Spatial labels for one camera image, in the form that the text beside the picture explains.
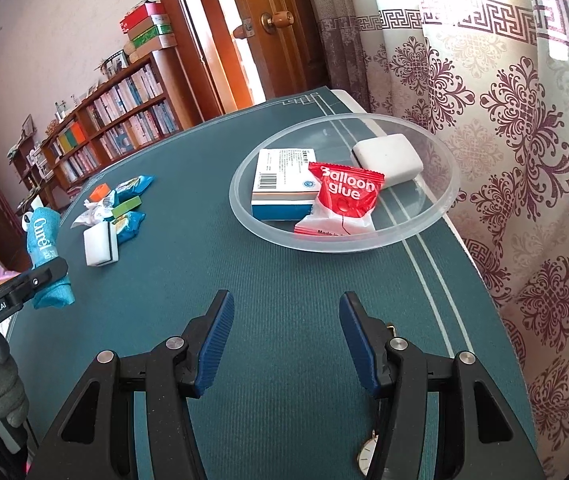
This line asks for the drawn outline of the wooden door with knob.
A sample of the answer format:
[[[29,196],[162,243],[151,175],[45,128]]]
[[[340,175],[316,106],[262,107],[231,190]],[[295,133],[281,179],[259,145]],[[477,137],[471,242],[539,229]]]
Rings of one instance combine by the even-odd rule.
[[[312,0],[234,0],[266,99],[330,84]]]

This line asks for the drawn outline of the red balloon glue packet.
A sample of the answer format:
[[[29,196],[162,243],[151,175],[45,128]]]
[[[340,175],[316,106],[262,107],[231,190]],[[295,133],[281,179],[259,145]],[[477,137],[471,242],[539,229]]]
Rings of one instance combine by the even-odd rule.
[[[351,236],[376,231],[376,208],[385,176],[364,168],[311,162],[309,171],[321,188],[312,211],[294,226],[294,233]]]

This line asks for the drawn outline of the blue Curel pouch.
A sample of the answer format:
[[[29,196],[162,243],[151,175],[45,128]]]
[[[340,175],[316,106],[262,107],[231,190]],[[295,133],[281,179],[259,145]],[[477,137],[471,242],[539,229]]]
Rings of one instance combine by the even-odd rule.
[[[34,268],[59,255],[57,238],[60,221],[60,214],[48,207],[39,207],[30,216],[26,231],[26,249]],[[74,302],[75,296],[67,276],[45,287],[33,300],[35,309],[64,308]]]

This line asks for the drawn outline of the blue cracker snack packet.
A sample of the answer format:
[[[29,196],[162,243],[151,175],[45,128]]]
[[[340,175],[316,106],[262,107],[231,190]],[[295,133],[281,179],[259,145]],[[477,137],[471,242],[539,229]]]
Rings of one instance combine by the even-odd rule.
[[[120,202],[125,202],[125,200],[140,196],[154,181],[155,177],[140,174],[138,177],[121,182],[115,188],[116,198]]]

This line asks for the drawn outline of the wooden bookshelf with books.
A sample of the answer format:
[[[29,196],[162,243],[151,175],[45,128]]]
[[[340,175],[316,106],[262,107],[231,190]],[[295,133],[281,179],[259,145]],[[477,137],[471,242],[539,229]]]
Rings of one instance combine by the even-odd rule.
[[[61,188],[68,190],[199,122],[177,53],[158,50],[87,96],[48,134],[42,152]]]

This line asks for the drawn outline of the white blue snack packet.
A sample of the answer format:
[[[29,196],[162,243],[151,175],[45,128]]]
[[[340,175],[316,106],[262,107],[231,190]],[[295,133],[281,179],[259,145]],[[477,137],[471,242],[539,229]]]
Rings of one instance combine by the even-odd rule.
[[[101,200],[98,200],[98,202],[84,200],[84,206],[85,210],[72,222],[72,229],[80,226],[90,228],[102,221],[111,219],[115,207],[115,194],[111,192]]]

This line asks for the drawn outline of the white medicine box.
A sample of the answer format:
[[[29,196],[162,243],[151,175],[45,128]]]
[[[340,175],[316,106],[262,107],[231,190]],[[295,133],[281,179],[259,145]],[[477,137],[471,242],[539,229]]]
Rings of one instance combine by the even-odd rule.
[[[311,213],[321,185],[309,171],[313,148],[262,148],[258,152],[251,211],[264,222],[298,222]]]

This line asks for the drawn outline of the clear plastic bowl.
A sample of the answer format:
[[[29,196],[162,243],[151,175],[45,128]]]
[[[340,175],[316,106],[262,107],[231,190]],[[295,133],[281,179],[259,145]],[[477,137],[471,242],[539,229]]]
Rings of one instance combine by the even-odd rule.
[[[242,160],[236,219],[301,252],[367,252],[415,236],[453,206],[460,169],[446,144],[390,116],[343,113],[283,129]]]

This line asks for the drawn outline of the orange hexagonal block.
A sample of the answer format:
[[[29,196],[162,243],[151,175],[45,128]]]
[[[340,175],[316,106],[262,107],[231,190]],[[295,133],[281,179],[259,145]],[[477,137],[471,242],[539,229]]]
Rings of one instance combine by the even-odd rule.
[[[103,200],[111,192],[111,188],[106,183],[98,184],[89,194],[88,200],[91,203],[98,203]]]

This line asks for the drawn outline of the green dotted small box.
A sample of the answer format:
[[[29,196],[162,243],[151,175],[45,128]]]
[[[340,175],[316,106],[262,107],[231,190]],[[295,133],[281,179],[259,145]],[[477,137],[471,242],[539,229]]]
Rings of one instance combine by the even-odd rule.
[[[127,214],[141,205],[141,198],[139,196],[134,196],[125,202],[118,204],[112,209],[112,217],[114,219],[120,218],[123,214]]]

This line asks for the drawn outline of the patterned purple white curtain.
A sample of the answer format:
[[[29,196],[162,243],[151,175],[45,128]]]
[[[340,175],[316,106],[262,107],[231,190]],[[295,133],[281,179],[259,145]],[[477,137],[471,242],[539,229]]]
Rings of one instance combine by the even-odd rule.
[[[451,213],[517,352],[537,452],[569,479],[569,0],[312,0],[328,73],[436,134]]]

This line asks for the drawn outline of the stacked boxes on shelf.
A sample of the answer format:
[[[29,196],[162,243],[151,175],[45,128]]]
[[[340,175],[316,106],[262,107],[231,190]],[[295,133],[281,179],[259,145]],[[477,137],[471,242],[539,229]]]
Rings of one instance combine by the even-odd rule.
[[[131,63],[153,51],[177,46],[170,17],[161,2],[138,3],[121,19],[120,27],[127,37],[124,53]]]

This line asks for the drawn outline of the white sponge black stripe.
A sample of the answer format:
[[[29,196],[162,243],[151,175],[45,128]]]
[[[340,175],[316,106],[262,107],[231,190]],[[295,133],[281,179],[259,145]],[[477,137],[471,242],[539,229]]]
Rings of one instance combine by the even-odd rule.
[[[422,159],[402,133],[358,141],[352,148],[352,159],[359,167],[383,174],[382,188],[414,180],[423,170]]]

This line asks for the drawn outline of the small side wooden shelf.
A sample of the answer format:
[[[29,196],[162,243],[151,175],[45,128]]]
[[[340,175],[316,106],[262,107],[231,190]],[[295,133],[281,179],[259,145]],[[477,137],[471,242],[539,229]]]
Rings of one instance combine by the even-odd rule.
[[[8,153],[8,162],[18,175],[19,182],[27,189],[24,203],[28,205],[38,197],[45,206],[57,208],[52,192],[54,173],[35,141],[34,133],[21,134],[19,142]]]

